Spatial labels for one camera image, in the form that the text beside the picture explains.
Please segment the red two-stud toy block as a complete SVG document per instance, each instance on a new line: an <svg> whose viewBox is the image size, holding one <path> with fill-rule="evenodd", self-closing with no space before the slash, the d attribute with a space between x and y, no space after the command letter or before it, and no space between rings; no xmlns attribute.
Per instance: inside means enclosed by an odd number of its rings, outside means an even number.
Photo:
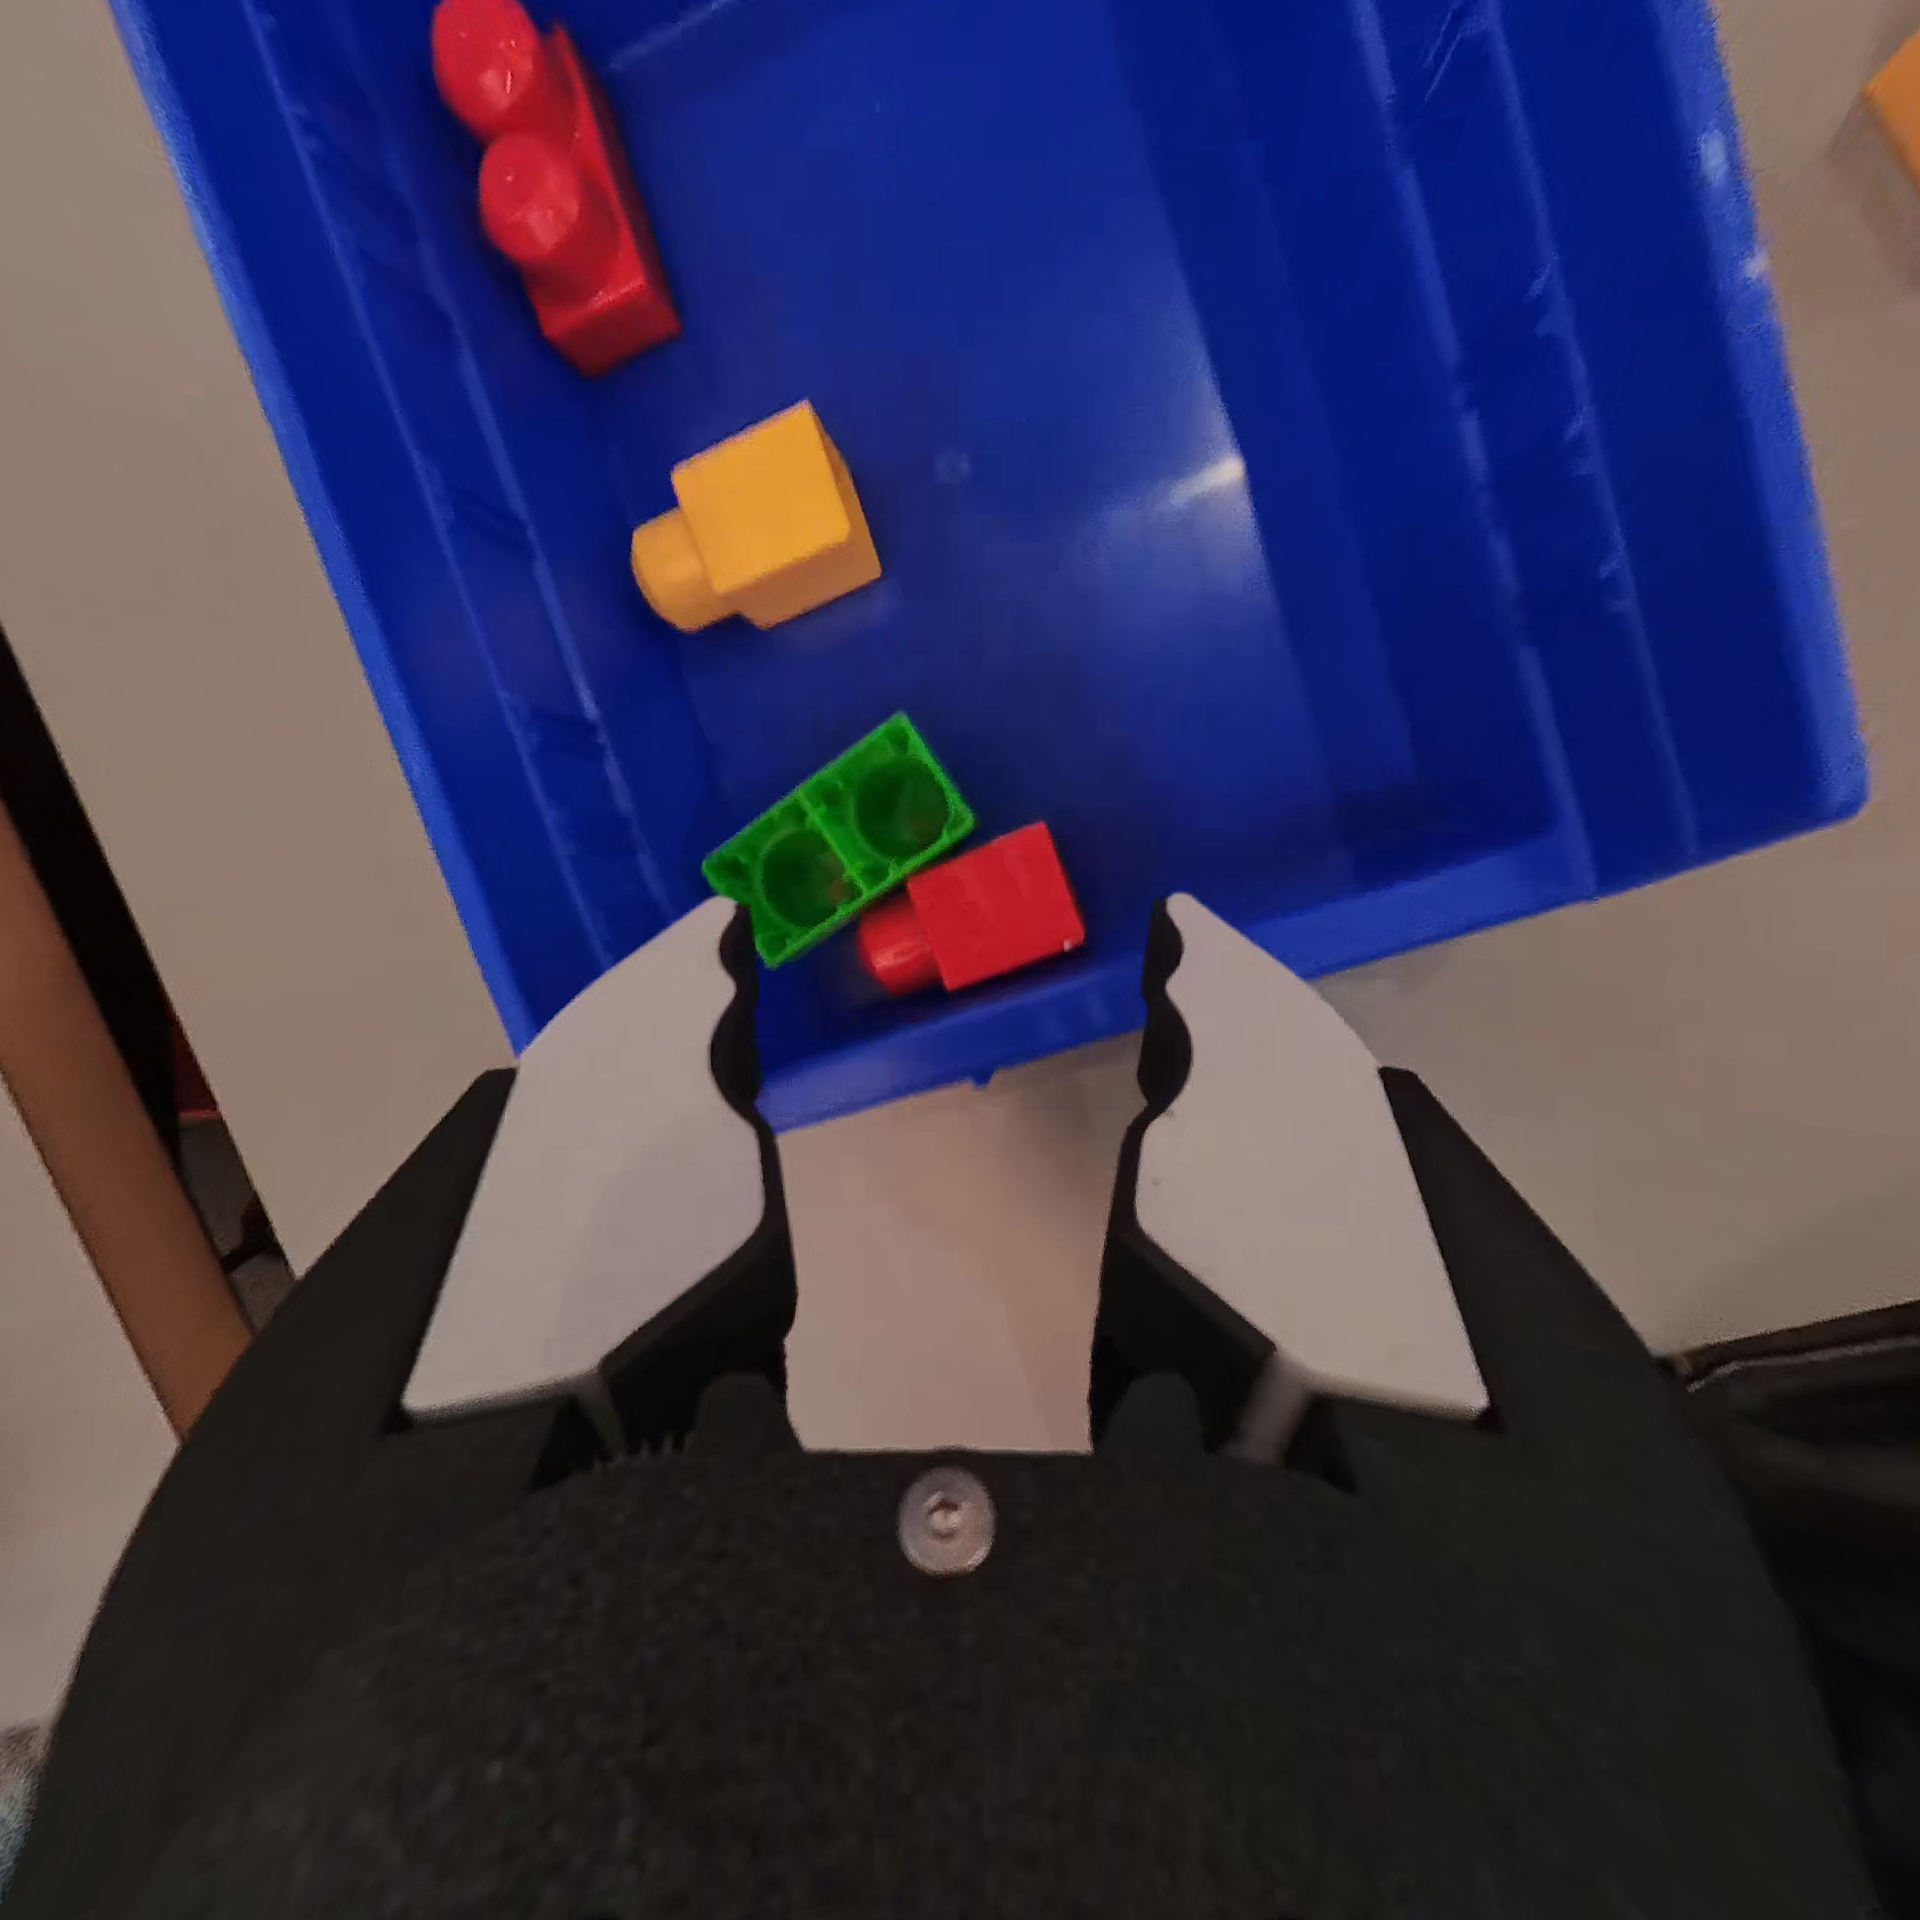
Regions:
<svg viewBox="0 0 1920 1920"><path fill-rule="evenodd" d="M479 227L559 359L602 378L677 339L626 139L573 36L519 2L440 2L430 59L479 151Z"/></svg>

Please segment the red one-stud toy block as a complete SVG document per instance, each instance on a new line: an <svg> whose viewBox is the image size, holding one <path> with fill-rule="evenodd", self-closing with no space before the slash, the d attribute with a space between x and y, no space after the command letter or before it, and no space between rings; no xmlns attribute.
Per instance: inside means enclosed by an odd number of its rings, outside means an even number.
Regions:
<svg viewBox="0 0 1920 1920"><path fill-rule="evenodd" d="M1087 924L1044 823L942 859L854 927L854 960L902 1000L988 985L1079 953Z"/></svg>

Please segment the grey desk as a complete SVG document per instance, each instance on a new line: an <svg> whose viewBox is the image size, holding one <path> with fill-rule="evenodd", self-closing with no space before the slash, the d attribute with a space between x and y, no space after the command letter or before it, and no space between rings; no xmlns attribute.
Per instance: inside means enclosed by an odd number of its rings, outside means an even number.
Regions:
<svg viewBox="0 0 1920 1920"><path fill-rule="evenodd" d="M1916 4L1717 4L1869 756L1846 825L1333 977L1679 1354L1916 1299ZM106 4L5 7L5 634L282 1250L510 1060ZM826 1449L1076 1449L1136 1043L781 1145Z"/></svg>

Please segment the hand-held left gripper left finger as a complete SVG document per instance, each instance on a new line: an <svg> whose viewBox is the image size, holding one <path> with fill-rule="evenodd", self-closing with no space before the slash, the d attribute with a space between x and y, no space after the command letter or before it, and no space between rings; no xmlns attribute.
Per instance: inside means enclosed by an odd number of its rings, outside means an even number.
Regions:
<svg viewBox="0 0 1920 1920"><path fill-rule="evenodd" d="M783 1403L798 1263L759 1114L759 959L721 896L598 977L519 1056L400 1395L415 1421L567 1399L618 1449L706 1387Z"/></svg>

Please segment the green two-stud toy block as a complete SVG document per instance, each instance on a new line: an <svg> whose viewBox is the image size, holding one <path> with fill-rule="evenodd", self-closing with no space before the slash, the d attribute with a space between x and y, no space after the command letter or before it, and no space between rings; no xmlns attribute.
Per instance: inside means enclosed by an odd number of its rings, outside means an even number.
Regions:
<svg viewBox="0 0 1920 1920"><path fill-rule="evenodd" d="M702 876L748 909L759 960L778 970L953 852L974 827L972 804L897 711L713 849Z"/></svg>

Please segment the person's grey sweatshirt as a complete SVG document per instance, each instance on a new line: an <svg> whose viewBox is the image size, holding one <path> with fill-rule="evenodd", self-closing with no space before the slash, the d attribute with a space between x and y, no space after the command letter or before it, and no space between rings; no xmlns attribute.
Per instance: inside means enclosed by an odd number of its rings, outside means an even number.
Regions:
<svg viewBox="0 0 1920 1920"><path fill-rule="evenodd" d="M1918 1915L1918 1306L1665 1360L1785 1597L1885 1915Z"/></svg>

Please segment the blue plastic bin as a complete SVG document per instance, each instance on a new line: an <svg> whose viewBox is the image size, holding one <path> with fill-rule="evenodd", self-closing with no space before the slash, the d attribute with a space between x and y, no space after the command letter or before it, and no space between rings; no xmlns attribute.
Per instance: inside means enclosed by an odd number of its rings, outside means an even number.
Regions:
<svg viewBox="0 0 1920 1920"><path fill-rule="evenodd" d="M510 1043L904 714L1076 953L759 995L774 1128L1142 1018L1188 891L1304 977L1865 804L1712 4L530 4L680 312L549 344L432 4L111 4ZM880 578L682 634L632 530L809 401Z"/></svg>

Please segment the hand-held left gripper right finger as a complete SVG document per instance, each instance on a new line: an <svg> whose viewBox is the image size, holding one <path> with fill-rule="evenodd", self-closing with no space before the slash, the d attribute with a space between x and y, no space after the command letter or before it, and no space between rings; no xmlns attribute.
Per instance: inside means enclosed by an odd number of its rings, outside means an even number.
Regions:
<svg viewBox="0 0 1920 1920"><path fill-rule="evenodd" d="M1492 1409L1376 1055L1281 960L1164 898L1114 1167L1089 1444L1304 1464L1337 1418L1428 1449Z"/></svg>

